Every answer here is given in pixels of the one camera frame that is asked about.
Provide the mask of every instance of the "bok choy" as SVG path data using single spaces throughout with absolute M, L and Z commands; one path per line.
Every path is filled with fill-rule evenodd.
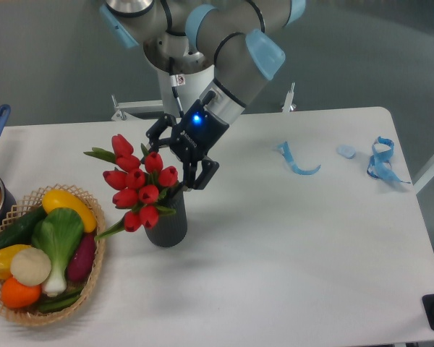
M 66 290 L 66 270 L 72 255 L 79 246 L 84 232 L 80 216 L 70 208 L 51 211 L 34 230 L 32 244 L 44 251 L 51 261 L 51 272 L 42 283 L 42 292 L 57 296 Z

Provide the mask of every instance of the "gray vase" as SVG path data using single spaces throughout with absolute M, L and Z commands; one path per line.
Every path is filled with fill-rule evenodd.
M 166 207 L 174 208 L 176 210 L 175 214 L 162 215 L 153 228 L 145 228 L 150 241 L 159 247 L 175 246 L 183 240 L 188 229 L 183 191 L 180 191 L 173 199 L 169 200 Z

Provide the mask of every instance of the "woven basket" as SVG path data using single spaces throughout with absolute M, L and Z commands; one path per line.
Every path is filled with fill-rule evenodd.
M 44 194 L 51 189 L 63 189 L 66 190 L 79 199 L 81 199 L 93 212 L 98 225 L 96 229 L 97 234 L 101 234 L 105 230 L 105 220 L 104 214 L 98 201 L 89 193 L 76 186 L 67 186 L 57 184 L 54 187 L 40 188 L 37 191 L 32 191 L 30 195 L 24 196 L 24 198 L 17 202 L 16 205 L 12 207 L 12 210 L 7 213 L 7 217 L 3 220 L 0 226 L 0 232 L 3 231 L 9 224 L 12 224 L 21 215 L 24 215 L 27 211 L 30 211 L 41 204 L 42 197 Z M 53 322 L 57 322 L 64 318 L 69 317 L 75 311 L 77 311 L 81 305 L 87 300 L 89 295 L 92 293 L 95 287 L 96 281 L 100 274 L 101 263 L 103 261 L 103 255 L 106 248 L 106 240 L 102 239 L 96 242 L 96 252 L 95 261 L 93 262 L 93 267 L 88 279 L 83 283 L 84 288 L 80 294 L 80 298 L 70 307 L 63 309 L 59 312 L 53 313 L 40 313 L 33 306 L 27 307 L 25 309 L 7 309 L 0 299 L 0 315 L 5 317 L 10 322 L 15 322 L 19 325 L 24 326 L 41 326 L 47 325 Z M 1 296 L 1 285 L 3 280 L 0 280 L 0 296 Z M 67 290 L 80 287 L 80 283 L 67 282 Z

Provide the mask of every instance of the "light blue joint cap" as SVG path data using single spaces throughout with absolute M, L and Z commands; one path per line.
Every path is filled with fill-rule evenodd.
M 298 20 L 305 11 L 305 0 L 291 0 L 291 15 L 286 25 Z
M 110 13 L 106 5 L 100 7 L 100 14 L 108 25 L 109 30 L 125 48 L 129 49 L 138 46 L 138 42 L 129 34 L 127 30 L 125 30 L 117 18 Z
M 283 50 L 259 29 L 246 35 L 246 46 L 260 73 L 271 81 L 286 60 Z
M 204 20 L 204 17 L 213 9 L 215 9 L 212 5 L 201 5 L 192 10 L 190 15 L 187 18 L 187 23 L 185 24 L 185 33 L 187 34 L 188 40 L 190 43 L 196 47 L 197 41 L 197 32 L 200 29 L 201 23 Z

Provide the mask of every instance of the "blue lanyard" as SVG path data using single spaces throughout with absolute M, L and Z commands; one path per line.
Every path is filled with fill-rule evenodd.
M 378 152 L 376 150 L 376 144 L 381 143 L 389 147 L 388 150 L 383 152 Z M 394 143 L 390 139 L 383 139 L 379 136 L 373 143 L 372 151 L 373 155 L 370 157 L 370 162 L 368 163 L 367 174 L 373 177 L 374 179 L 382 179 L 384 181 L 396 181 L 401 183 L 411 183 L 402 181 L 397 175 L 392 171 L 392 165 L 390 163 L 390 159 L 393 155 L 393 147 Z
M 288 163 L 288 165 L 291 167 L 291 170 L 293 170 L 296 174 L 299 175 L 313 175 L 318 170 L 320 170 L 321 165 L 317 166 L 313 170 L 302 170 L 297 166 L 296 162 L 294 161 L 294 158 L 292 157 L 291 150 L 289 149 L 288 142 L 285 141 L 281 143 L 280 145 L 276 146 L 277 149 L 281 151 L 281 154 L 284 156 L 284 160 Z

